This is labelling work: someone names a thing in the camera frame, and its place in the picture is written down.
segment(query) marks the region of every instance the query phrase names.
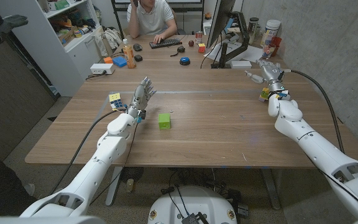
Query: computer mouse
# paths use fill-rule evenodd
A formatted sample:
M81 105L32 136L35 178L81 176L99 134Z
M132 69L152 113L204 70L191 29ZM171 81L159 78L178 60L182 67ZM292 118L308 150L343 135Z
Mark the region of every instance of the computer mouse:
M140 46L140 44L134 44L134 50L135 50L135 51L141 51L141 50L142 50L142 46Z
M182 57L179 61L179 63L181 65L189 65L190 64L190 59L188 57Z
M135 61L140 62L141 60L143 60L142 56L135 55Z

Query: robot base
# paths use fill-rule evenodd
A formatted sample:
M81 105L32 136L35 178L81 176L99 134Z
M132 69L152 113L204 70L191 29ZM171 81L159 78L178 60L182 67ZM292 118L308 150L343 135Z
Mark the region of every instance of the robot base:
M179 187L179 190L189 214L194 213L196 215L198 212L201 212L204 217L206 215L208 223L237 223L234 209L231 204L213 190L199 186L183 186ZM170 195L182 215L187 217L178 189L175 188L175 191L171 192ZM181 221L182 218L178 209L172 203L169 194L165 194L157 199L152 205L147 223L181 224Z

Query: table leg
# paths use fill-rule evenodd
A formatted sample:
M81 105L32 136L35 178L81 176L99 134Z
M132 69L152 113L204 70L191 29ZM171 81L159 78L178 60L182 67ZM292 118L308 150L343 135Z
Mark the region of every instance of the table leg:
M118 175L117 179L110 185L109 192L107 193L106 197L106 205L111 206L114 203L114 199L116 199L116 193L119 186L119 176L121 175L122 167L115 167L114 171L112 172L111 180L114 180Z
M278 194L276 191L276 186L275 186L274 180L273 180L272 170L271 169L261 169L260 171L262 172L262 177L264 178L264 182L266 185L270 203L272 204L272 208L274 210L281 209L280 201L278 200Z

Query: robotic arm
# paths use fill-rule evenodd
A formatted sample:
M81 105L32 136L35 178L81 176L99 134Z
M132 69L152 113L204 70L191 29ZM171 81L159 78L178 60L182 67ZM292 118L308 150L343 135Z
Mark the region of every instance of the robotic arm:
M77 217L85 215L91 199L110 165L125 153L130 136L128 126L140 122L152 91L147 77L136 88L127 111L108 124L99 138L97 150L73 181L63 190L40 199L29 206L21 217Z
M317 133L303 118L295 100L282 83L284 72L280 65L257 61L262 76L247 72L256 83L268 83L268 114L277 117L277 131L296 141L310 161L325 175L330 186L345 207L358 218L358 161L343 154L337 147Z

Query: robot finger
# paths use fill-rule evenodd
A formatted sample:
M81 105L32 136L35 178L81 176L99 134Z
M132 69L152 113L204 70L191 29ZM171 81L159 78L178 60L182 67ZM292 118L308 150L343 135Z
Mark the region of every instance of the robot finger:
M154 90L153 92L151 92L151 93L149 94L149 96L147 97L147 100L149 100L149 99L154 95L155 92L156 92L156 90Z

